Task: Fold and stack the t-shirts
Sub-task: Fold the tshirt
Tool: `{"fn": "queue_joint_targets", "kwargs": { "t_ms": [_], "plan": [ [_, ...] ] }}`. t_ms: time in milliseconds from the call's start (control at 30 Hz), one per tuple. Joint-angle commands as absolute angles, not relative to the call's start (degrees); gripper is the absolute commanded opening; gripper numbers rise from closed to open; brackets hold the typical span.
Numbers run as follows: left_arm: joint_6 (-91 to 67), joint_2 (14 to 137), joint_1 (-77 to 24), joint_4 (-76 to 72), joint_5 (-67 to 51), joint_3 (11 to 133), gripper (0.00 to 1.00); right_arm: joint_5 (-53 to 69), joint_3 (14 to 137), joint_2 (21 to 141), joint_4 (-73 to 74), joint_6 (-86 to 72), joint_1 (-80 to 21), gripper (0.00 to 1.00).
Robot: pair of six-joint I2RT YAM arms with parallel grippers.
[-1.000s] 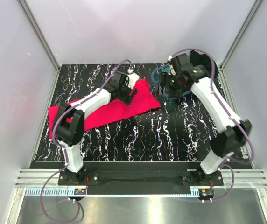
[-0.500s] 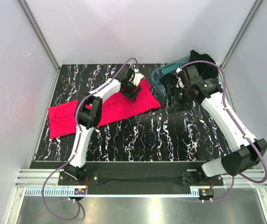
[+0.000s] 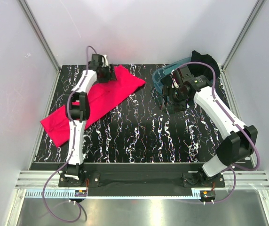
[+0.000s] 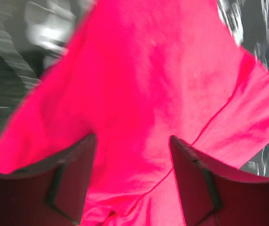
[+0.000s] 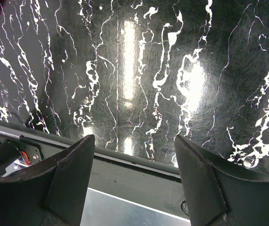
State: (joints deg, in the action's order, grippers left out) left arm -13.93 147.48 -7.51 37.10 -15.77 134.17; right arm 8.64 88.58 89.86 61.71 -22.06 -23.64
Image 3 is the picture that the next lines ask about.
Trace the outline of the pink red t shirt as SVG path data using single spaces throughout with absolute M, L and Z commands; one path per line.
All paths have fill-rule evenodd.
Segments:
M 97 83 L 89 91 L 88 100 L 91 113 L 85 126 L 86 129 L 146 83 L 143 79 L 133 76 L 122 65 L 115 66 L 114 71 L 116 81 Z M 40 123 L 56 147 L 69 141 L 69 120 L 64 105 L 41 120 Z

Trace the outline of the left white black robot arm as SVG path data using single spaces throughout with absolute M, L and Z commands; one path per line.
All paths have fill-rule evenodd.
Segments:
M 85 183 L 85 172 L 83 169 L 83 133 L 86 123 L 90 117 L 90 105 L 88 93 L 97 83 L 115 81 L 114 66 L 99 66 L 95 69 L 86 69 L 81 78 L 72 89 L 66 104 L 66 115 L 69 120 L 69 147 L 68 156 L 63 168 L 63 176 L 68 178 L 75 186 Z

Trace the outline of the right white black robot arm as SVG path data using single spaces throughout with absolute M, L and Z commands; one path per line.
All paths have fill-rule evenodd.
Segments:
M 206 187 L 220 173 L 256 152 L 258 131 L 253 125 L 246 126 L 230 111 L 216 94 L 214 84 L 203 75 L 183 77 L 177 73 L 174 81 L 165 82 L 162 86 L 163 106 L 179 112 L 187 108 L 189 101 L 194 101 L 205 111 L 223 139 L 214 156 L 190 178 L 185 178 L 191 186 Z

